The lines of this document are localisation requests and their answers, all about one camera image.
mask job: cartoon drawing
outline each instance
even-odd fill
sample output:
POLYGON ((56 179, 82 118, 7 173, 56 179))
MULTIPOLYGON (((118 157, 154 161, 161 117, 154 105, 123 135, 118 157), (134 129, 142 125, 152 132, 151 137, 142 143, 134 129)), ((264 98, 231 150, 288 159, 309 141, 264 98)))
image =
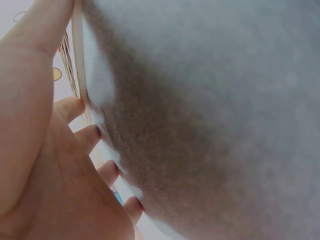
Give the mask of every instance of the cartoon drawing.
POLYGON ((62 77, 62 72, 59 68, 53 68, 53 80, 57 81, 62 77))
MULTIPOLYGON (((15 23, 19 22, 19 20, 25 15, 26 12, 27 12, 27 11, 18 12, 18 13, 13 17, 13 21, 14 21, 15 23)), ((52 71, 53 71, 53 80, 54 80, 54 81, 58 81, 59 79, 61 79, 61 77, 62 77, 62 71, 61 71, 59 68, 54 67, 54 68, 52 69, 52 71)))

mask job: hand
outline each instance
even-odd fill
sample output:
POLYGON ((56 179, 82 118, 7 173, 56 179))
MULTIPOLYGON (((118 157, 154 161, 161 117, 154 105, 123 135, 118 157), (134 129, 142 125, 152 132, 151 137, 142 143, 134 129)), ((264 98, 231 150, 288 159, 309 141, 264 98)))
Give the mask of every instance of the hand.
POLYGON ((0 41, 0 240, 134 239, 142 214, 136 198, 122 207, 109 189, 112 161, 95 170, 97 127, 69 129, 82 101, 53 105, 53 57, 73 7, 38 0, 0 41))

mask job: yellow circle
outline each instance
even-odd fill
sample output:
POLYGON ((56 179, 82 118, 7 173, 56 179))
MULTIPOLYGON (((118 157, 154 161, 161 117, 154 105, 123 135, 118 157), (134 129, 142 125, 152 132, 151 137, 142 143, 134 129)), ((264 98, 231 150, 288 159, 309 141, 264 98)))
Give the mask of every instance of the yellow circle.
POLYGON ((53 80, 57 81, 62 77, 62 72, 60 69, 54 67, 53 68, 53 80))

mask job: finger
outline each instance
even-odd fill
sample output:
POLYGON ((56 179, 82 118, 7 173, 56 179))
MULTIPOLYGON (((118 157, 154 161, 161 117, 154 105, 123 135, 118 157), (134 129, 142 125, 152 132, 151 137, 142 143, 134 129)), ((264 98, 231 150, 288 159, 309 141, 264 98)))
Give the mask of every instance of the finger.
POLYGON ((75 0, 37 0, 3 38, 6 46, 55 55, 74 9, 75 0))
POLYGON ((101 139, 99 128, 96 125, 86 126, 77 131, 75 136, 88 155, 101 139))
POLYGON ((97 169, 102 180, 111 188, 119 176, 119 170, 113 161, 107 161, 97 169))
POLYGON ((141 215, 144 211, 141 203, 139 200, 133 196, 130 197, 123 205, 124 209, 129 214, 131 221, 133 225, 136 225, 139 219, 141 218, 141 215))
POLYGON ((84 103, 76 97, 67 97, 57 101, 53 107, 68 123, 85 112, 84 103))

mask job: gray felt surface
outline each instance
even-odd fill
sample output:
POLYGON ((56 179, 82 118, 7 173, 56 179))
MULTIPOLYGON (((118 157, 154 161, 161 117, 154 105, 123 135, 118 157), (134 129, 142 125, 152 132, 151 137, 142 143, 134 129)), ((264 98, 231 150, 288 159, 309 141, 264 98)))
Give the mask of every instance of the gray felt surface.
POLYGON ((83 4, 96 123, 151 218, 173 239, 320 239, 318 0, 83 4))

